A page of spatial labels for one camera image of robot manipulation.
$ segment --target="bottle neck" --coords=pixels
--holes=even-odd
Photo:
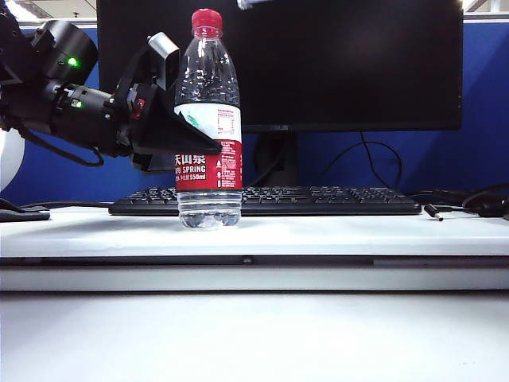
[[[197,26],[192,30],[194,37],[197,38],[221,38],[223,31],[213,26]]]

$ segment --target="water bottle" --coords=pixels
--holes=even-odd
[[[189,228],[234,225],[242,201],[242,138],[237,75],[221,36],[223,19],[192,15],[194,38],[181,60],[175,113],[220,142],[221,154],[175,155],[179,217]]]

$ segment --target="keyboard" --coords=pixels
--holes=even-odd
[[[421,205],[393,189],[325,187],[247,187],[243,216],[417,215]],[[175,189],[132,193],[109,208],[112,215],[178,216]]]

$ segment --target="red bottle cap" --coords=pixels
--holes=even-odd
[[[197,10],[191,17],[192,30],[203,26],[211,26],[223,30],[223,18],[220,13],[209,8]]]

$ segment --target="white ball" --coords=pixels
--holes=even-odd
[[[0,130],[0,191],[13,180],[21,166],[24,153],[25,140],[16,130]]]

